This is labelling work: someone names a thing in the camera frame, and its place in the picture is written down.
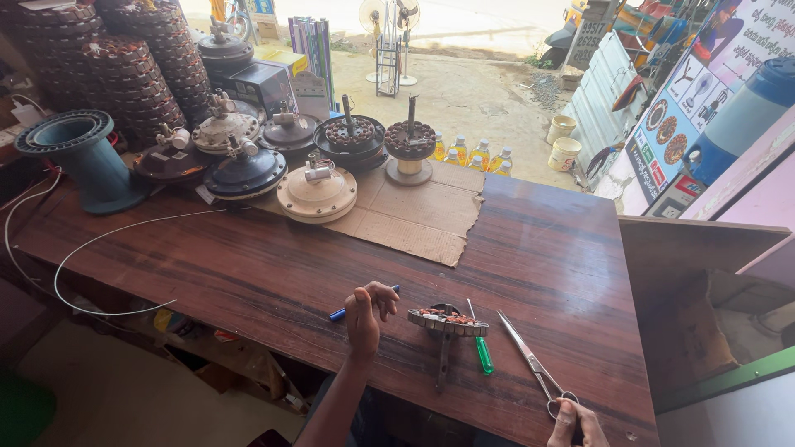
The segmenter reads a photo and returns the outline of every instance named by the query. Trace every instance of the pink wall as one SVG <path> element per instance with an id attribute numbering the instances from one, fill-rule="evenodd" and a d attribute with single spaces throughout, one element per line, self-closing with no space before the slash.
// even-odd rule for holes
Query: pink wall
<path id="1" fill-rule="evenodd" d="M 795 107 L 791 107 L 759 140 L 701 194 L 680 219 L 709 220 L 723 204 L 752 181 L 768 164 L 795 143 Z"/>
<path id="2" fill-rule="evenodd" d="M 719 222 L 760 224 L 795 230 L 795 154 L 729 208 Z M 781 241 L 756 258 L 739 273 L 780 282 L 795 289 L 795 236 Z"/>

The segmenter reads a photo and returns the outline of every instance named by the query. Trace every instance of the blue plastic spool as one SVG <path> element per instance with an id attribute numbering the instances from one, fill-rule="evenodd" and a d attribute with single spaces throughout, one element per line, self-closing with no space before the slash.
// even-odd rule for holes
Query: blue plastic spool
<path id="1" fill-rule="evenodd" d="M 28 157 L 53 159 L 79 186 L 83 210 L 105 216 L 140 204 L 152 191 L 107 141 L 112 130 L 103 111 L 68 111 L 23 130 L 14 146 Z"/>

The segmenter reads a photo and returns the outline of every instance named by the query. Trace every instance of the bucket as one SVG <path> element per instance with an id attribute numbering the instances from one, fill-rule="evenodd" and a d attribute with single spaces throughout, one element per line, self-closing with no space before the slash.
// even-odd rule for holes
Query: bucket
<path id="1" fill-rule="evenodd" d="M 552 125 L 547 134 L 547 143 L 555 144 L 558 138 L 565 138 L 572 134 L 572 130 L 577 127 L 577 120 L 566 115 L 558 115 L 552 119 Z"/>
<path id="2" fill-rule="evenodd" d="M 580 153 L 583 145 L 575 139 L 571 138 L 558 138 L 552 144 L 552 153 L 549 155 L 549 162 L 547 163 L 550 168 L 556 171 L 568 171 Z"/>

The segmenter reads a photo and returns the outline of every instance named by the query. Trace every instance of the green screwdriver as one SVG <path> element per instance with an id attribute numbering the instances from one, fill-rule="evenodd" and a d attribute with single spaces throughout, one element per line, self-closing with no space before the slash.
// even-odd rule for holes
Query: green screwdriver
<path id="1" fill-rule="evenodd" d="M 475 318 L 475 311 L 472 310 L 472 301 L 467 298 L 469 303 L 469 312 L 472 318 Z M 480 363 L 483 365 L 483 374 L 489 375 L 494 371 L 494 365 L 491 362 L 491 354 L 489 354 L 489 347 L 486 346 L 486 341 L 481 336 L 475 337 L 475 344 L 478 347 L 478 355 L 480 356 Z"/>

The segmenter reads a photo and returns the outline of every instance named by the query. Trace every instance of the product box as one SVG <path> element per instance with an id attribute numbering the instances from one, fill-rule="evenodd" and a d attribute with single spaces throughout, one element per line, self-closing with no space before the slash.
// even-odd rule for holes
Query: product box
<path id="1" fill-rule="evenodd" d="M 303 72 L 309 67 L 305 54 L 296 54 L 291 51 L 282 51 L 280 49 L 268 52 L 260 59 L 284 67 L 290 77 L 297 75 L 298 72 Z"/>
<path id="2" fill-rule="evenodd" d="M 252 59 L 243 66 L 231 65 L 207 68 L 213 88 L 223 89 L 232 99 L 244 99 L 262 105 L 271 119 L 280 111 L 280 102 L 287 101 L 288 109 L 298 112 L 287 70 L 273 62 Z"/>

